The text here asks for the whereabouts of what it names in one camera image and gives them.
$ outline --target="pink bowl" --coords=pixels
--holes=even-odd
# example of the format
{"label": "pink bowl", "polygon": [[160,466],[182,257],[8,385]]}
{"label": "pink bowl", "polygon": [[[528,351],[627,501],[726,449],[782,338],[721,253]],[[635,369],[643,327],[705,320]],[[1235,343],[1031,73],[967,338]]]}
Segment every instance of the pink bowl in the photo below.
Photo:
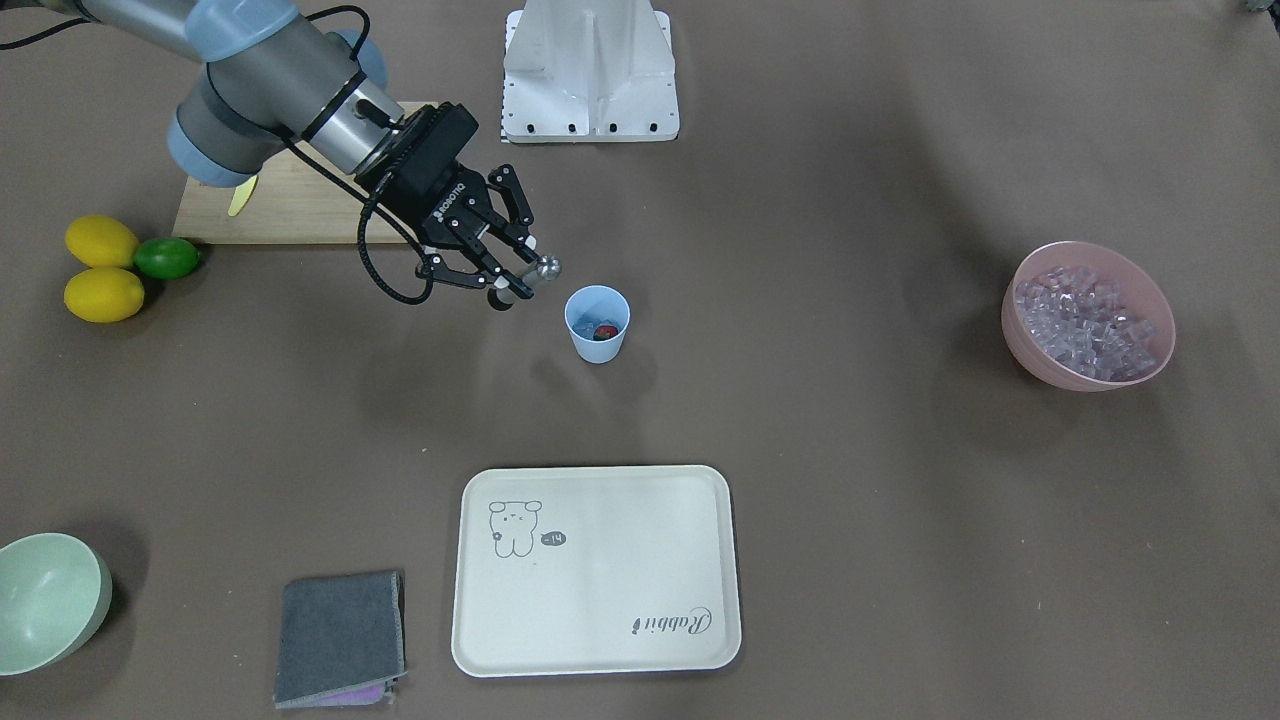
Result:
{"label": "pink bowl", "polygon": [[[1147,343],[1147,350],[1156,359],[1156,368],[1135,379],[1123,383],[1094,380],[1066,369],[1048,352],[1044,352],[1023,323],[1023,313],[1014,302],[1014,288],[1023,281],[1029,281],[1036,275],[1057,266],[1087,266],[1097,270],[1103,279],[1115,281],[1120,284],[1120,301],[1133,314],[1134,318],[1146,318],[1155,323],[1158,333]],[[1005,291],[1005,302],[1000,311],[1000,322],[1005,329],[1005,341],[1014,357],[1027,368],[1027,372],[1051,386],[1074,389],[1078,392],[1101,392],[1147,382],[1165,369],[1169,359],[1174,355],[1174,311],[1169,307],[1169,300],[1160,287],[1151,279],[1151,275],[1142,272],[1128,258],[1114,250],[1107,250],[1089,242],[1055,242],[1046,245],[1032,252],[1018,266],[1009,290]]]}

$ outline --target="gray cloth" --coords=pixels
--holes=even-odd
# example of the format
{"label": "gray cloth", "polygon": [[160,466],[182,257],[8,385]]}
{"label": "gray cloth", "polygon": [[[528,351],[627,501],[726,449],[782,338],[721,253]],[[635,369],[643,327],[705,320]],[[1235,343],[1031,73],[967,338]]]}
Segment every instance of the gray cloth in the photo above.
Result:
{"label": "gray cloth", "polygon": [[399,573],[294,580],[283,606],[276,708],[306,707],[404,674]]}

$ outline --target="yellow lemon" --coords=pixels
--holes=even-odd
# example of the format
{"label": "yellow lemon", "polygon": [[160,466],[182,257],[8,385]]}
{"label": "yellow lemon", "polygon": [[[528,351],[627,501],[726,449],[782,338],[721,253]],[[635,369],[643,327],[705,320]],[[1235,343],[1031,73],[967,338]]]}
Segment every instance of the yellow lemon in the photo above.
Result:
{"label": "yellow lemon", "polygon": [[115,218],[84,215],[67,227],[67,250],[90,268],[128,268],[138,237]]}
{"label": "yellow lemon", "polygon": [[91,323],[114,323],[142,307],[142,281],[120,268],[90,268],[67,283],[63,302]]}

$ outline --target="brown table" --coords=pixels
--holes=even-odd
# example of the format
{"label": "brown table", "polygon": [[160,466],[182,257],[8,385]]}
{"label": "brown table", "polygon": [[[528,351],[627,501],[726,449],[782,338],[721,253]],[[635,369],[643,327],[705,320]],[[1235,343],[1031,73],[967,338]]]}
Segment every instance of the brown table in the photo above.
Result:
{"label": "brown table", "polygon": [[[507,314],[399,306],[349,247],[220,247],[138,316],[77,320],[63,229],[169,231],[196,69],[99,27],[4,54],[0,542],[76,533],[120,601],[0,679],[0,716],[276,717],[284,584],[399,568],[396,703],[317,716],[1275,717],[1280,38],[1236,5],[668,0],[676,142],[517,147],[518,5],[369,1],[394,94],[466,104],[462,160],[515,163],[564,261]],[[1071,395],[1006,351],[1012,268],[1074,238],[1172,301],[1153,382]],[[561,322],[593,282],[635,314],[605,366]],[[732,487],[730,667],[453,665],[474,474],[672,462]]]}

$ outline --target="blue cup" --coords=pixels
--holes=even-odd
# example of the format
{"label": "blue cup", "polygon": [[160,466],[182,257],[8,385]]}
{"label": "blue cup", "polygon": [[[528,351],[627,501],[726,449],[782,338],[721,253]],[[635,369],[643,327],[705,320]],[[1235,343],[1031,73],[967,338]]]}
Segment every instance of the blue cup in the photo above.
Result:
{"label": "blue cup", "polygon": [[[617,334],[608,340],[593,340],[595,328],[611,324]],[[622,293],[603,284],[589,284],[564,304],[564,327],[573,340],[573,348],[588,363],[608,363],[622,348],[622,338],[631,324],[631,306]]]}

